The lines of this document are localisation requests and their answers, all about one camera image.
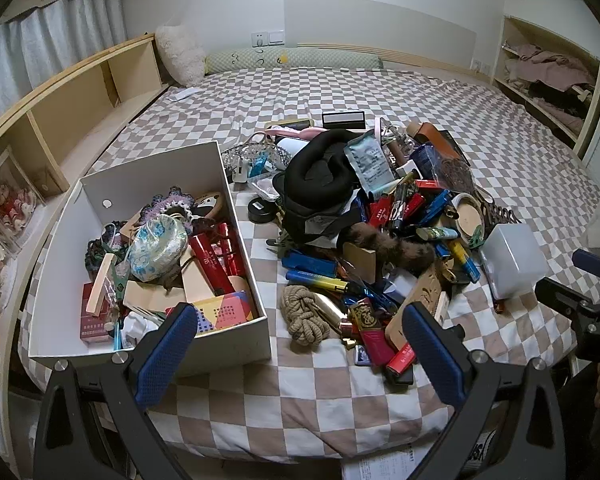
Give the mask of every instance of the checkered bedsheet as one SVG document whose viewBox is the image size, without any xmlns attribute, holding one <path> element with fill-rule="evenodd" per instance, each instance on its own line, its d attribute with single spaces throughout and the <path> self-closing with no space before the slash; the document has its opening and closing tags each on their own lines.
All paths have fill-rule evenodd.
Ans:
<svg viewBox="0 0 600 480">
<path fill-rule="evenodd" d="M 166 97 L 177 89 L 168 90 L 129 124 L 92 171 L 205 140 L 217 140 L 222 149 L 285 116 L 311 116 L 319 124 L 323 110 L 364 110 L 368 126 L 376 115 L 395 123 L 429 121 L 458 140 L 476 182 L 531 226 L 552 278 L 600 301 L 600 280 L 570 261 L 582 246 L 599 190 L 573 153 L 500 91 L 416 73 L 329 69 L 227 72 L 205 78 L 200 87 L 175 103 Z M 334 334 L 315 350 L 292 342 L 277 308 L 285 270 L 265 244 L 278 229 L 248 221 L 252 197 L 235 192 L 234 202 L 269 319 L 271 361 L 171 384 L 150 411 L 165 441 L 203 456 L 292 462 L 353 456 L 442 430 L 451 409 L 440 403 L 419 365 L 414 386 L 400 389 L 388 386 L 379 372 L 354 366 L 353 352 Z M 45 251 L 19 345 L 25 368 L 42 388 L 50 371 L 28 359 L 27 329 Z M 467 348 L 485 349 L 501 362 L 526 364 L 539 355 L 551 365 L 574 346 L 568 321 L 533 294 L 508 301 L 507 313 L 495 314 L 484 278 L 454 295 L 444 326 L 457 323 Z"/>
</svg>

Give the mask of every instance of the metal screw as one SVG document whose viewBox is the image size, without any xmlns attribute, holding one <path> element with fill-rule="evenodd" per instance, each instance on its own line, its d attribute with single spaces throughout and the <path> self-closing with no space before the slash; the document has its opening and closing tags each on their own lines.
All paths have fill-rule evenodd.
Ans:
<svg viewBox="0 0 600 480">
<path fill-rule="evenodd" d="M 482 365 L 489 360 L 489 356 L 484 350 L 474 350 L 471 352 L 471 359 L 474 361 L 474 363 Z"/>
<path fill-rule="evenodd" d="M 117 365 L 126 363 L 127 359 L 129 359 L 129 354 L 126 353 L 124 350 L 119 350 L 111 356 L 111 360 L 114 362 L 114 364 Z"/>
<path fill-rule="evenodd" d="M 58 361 L 56 361 L 56 364 L 54 365 L 54 368 L 56 372 L 64 372 L 68 366 L 69 361 L 67 361 L 66 359 L 58 359 Z"/>
<path fill-rule="evenodd" d="M 534 357 L 533 359 L 531 359 L 531 365 L 539 372 L 546 368 L 546 363 L 542 358 L 539 357 Z"/>
</svg>

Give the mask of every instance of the white curtain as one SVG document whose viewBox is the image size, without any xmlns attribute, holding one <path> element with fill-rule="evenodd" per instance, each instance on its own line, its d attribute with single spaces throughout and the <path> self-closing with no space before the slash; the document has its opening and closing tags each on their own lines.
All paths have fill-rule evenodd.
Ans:
<svg viewBox="0 0 600 480">
<path fill-rule="evenodd" d="M 122 0 L 58 0 L 0 25 L 0 116 L 67 67 L 126 40 Z"/>
</svg>

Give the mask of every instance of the light switch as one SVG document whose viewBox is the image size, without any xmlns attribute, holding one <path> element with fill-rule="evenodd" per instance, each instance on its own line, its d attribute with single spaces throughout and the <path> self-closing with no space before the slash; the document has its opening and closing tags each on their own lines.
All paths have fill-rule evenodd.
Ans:
<svg viewBox="0 0 600 480">
<path fill-rule="evenodd" d="M 270 45 L 284 45 L 285 44 L 285 31 L 284 30 L 272 30 L 269 32 L 269 44 Z"/>
</svg>

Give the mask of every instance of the tape roll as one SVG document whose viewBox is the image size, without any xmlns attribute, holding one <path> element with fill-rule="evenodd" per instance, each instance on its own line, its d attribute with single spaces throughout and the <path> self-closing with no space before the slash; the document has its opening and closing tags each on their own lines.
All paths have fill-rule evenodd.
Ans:
<svg viewBox="0 0 600 480">
<path fill-rule="evenodd" d="M 484 241 L 484 218 L 480 211 L 480 203 L 468 193 L 459 193 L 451 203 L 458 212 L 458 218 L 449 219 L 449 223 L 458 231 L 464 247 L 476 248 Z M 472 240 L 477 228 L 480 228 L 480 233 Z"/>
</svg>

